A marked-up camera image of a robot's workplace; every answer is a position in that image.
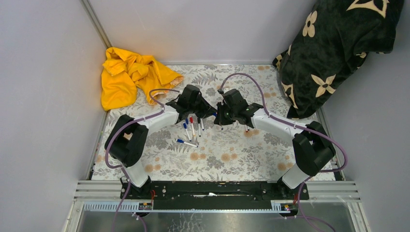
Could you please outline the blue marker black eraser cap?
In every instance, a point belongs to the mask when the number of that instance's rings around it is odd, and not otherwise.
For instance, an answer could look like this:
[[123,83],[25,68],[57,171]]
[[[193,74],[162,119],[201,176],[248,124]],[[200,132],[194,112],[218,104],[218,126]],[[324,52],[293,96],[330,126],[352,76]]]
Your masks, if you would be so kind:
[[200,123],[201,123],[201,129],[204,131],[205,127],[204,127],[203,118],[200,118]]

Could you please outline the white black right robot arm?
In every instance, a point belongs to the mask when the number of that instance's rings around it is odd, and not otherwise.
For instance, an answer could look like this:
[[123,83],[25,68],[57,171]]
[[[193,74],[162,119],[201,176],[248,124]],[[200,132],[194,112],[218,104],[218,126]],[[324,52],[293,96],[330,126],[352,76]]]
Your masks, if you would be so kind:
[[252,129],[270,133],[293,147],[295,164],[279,180],[278,195],[289,199],[296,188],[306,179],[318,174],[334,157],[336,151],[316,121],[304,125],[267,113],[262,105],[248,104],[237,89],[222,94],[218,102],[216,125],[231,125],[234,122]]

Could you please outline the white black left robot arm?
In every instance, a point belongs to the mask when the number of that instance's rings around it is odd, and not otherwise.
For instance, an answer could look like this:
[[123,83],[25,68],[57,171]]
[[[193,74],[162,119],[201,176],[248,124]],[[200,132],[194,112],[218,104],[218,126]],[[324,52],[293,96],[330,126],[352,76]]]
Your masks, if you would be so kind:
[[132,185],[132,193],[139,199],[147,197],[150,192],[150,177],[141,162],[147,137],[165,127],[184,121],[191,114],[198,118],[207,118],[217,112],[196,86],[186,85],[178,93],[176,99],[166,104],[161,103],[161,109],[150,115],[140,118],[120,116],[105,142],[106,165],[114,168],[109,163],[109,157],[118,163],[116,167],[122,169]]

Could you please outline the red cap marker left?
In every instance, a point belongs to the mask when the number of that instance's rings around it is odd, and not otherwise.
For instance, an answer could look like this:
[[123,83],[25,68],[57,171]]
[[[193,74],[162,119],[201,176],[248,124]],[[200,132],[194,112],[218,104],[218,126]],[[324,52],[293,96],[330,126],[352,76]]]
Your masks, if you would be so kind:
[[193,123],[193,117],[189,117],[190,125],[191,125],[191,131],[192,131],[192,136],[195,137],[195,128],[194,128],[194,123]]

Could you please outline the blue cap marker lying crosswise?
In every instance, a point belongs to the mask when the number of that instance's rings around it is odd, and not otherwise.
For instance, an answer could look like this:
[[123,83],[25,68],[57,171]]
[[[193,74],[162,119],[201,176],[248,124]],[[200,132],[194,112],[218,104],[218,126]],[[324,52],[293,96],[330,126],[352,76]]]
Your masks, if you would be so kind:
[[191,142],[186,142],[186,141],[181,140],[181,139],[177,139],[176,142],[177,142],[177,143],[181,143],[181,144],[185,144],[185,145],[189,145],[189,146],[192,146],[192,147],[198,147],[197,144],[193,144],[193,143],[191,143]]

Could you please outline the floral patterned table mat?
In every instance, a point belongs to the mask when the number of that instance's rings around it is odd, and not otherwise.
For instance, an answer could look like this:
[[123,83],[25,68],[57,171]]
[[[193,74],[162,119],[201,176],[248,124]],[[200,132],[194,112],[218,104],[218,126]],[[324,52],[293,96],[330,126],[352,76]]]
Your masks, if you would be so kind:
[[[249,103],[266,103],[268,110],[286,116],[288,100],[278,86],[277,71],[271,65],[172,65],[184,79],[176,87],[197,86],[204,98],[216,105],[217,90],[236,88]],[[204,120],[205,130],[198,137],[198,125],[191,126],[188,140],[182,123],[148,136],[141,158],[152,180],[173,181],[274,181],[295,164],[293,148],[280,138],[262,130],[245,132],[235,123],[217,126],[214,118]],[[177,143],[181,139],[198,147]]]

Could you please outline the yellow crumpled cloth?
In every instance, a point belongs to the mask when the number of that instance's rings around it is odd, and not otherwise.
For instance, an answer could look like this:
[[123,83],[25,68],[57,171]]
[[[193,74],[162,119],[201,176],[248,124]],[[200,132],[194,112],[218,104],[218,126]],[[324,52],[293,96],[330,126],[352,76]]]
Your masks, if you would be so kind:
[[101,74],[101,105],[105,111],[134,104],[138,90],[143,91],[148,104],[154,104],[153,97],[169,92],[184,79],[150,55],[116,47],[108,48],[105,55]]

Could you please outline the black floral blanket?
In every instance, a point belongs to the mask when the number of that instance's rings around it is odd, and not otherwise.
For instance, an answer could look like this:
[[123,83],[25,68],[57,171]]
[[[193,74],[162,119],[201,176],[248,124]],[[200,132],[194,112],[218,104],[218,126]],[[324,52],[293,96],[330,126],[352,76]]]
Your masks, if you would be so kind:
[[369,53],[392,52],[402,0],[319,0],[272,64],[291,106],[287,118],[313,115]]

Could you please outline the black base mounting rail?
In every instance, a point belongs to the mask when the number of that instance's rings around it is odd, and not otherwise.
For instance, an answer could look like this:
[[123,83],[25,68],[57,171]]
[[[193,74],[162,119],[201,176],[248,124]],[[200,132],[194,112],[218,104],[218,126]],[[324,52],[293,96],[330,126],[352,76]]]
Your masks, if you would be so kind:
[[272,210],[272,201],[309,199],[307,187],[288,190],[266,181],[149,181],[141,188],[121,184],[120,197],[147,200],[155,210]]

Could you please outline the aluminium frame rail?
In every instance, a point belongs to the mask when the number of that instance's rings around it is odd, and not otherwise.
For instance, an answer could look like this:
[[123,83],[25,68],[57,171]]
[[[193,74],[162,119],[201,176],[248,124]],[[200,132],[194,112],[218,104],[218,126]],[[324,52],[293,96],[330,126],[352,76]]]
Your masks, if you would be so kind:
[[126,180],[80,180],[65,231],[78,230],[82,213],[279,213],[301,215],[301,203],[342,203],[355,231],[368,232],[361,199],[352,181],[308,181],[295,189],[266,181],[148,181],[143,187]]

